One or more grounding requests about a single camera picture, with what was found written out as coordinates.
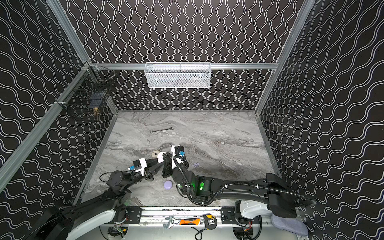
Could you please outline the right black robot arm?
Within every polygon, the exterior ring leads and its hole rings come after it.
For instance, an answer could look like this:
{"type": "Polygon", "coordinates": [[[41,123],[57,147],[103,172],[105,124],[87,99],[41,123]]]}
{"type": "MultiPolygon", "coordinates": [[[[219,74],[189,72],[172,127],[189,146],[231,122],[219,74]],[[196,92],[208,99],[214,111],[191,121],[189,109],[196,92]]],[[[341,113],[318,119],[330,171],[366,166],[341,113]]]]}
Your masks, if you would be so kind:
{"type": "Polygon", "coordinates": [[[314,207],[314,199],[294,193],[283,179],[266,174],[264,179],[230,181],[196,176],[188,171],[183,156],[163,154],[166,176],[171,176],[179,194],[197,206],[209,206],[216,200],[234,199],[254,201],[266,205],[267,210],[283,218],[296,218],[297,207],[314,207]]]}

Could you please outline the cream earbud charging case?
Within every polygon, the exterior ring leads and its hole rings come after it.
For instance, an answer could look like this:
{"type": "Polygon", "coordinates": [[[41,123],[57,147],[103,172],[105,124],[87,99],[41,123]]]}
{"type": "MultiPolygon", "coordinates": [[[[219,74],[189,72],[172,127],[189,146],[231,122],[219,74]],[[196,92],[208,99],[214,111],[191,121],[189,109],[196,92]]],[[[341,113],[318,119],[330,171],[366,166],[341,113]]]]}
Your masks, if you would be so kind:
{"type": "Polygon", "coordinates": [[[153,151],[153,152],[151,153],[152,158],[157,158],[158,155],[159,155],[159,153],[160,153],[160,151],[153,151]]]}

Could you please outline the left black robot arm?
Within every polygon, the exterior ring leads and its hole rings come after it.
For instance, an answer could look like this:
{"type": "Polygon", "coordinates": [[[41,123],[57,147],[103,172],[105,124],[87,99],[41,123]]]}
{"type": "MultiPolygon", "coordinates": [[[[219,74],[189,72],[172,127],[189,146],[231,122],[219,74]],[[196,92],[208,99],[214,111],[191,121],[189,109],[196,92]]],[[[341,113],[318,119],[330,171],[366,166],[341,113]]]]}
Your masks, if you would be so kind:
{"type": "Polygon", "coordinates": [[[116,212],[124,208],[124,203],[131,195],[129,187],[141,182],[152,181],[164,165],[156,159],[145,160],[139,170],[111,172],[107,185],[101,195],[86,202],[63,209],[48,208],[35,223],[24,240],[69,240],[76,239],[82,231],[90,231],[91,224],[99,221],[97,226],[113,220],[116,212]]]}

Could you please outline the white round charging case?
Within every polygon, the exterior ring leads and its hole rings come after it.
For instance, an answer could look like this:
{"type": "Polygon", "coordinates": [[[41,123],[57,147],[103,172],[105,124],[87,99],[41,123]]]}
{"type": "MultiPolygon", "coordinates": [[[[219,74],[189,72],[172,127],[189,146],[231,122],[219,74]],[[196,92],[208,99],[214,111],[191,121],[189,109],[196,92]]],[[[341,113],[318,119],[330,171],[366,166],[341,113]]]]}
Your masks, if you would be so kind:
{"type": "Polygon", "coordinates": [[[163,163],[166,157],[167,157],[166,152],[160,152],[158,154],[158,163],[163,163]]]}

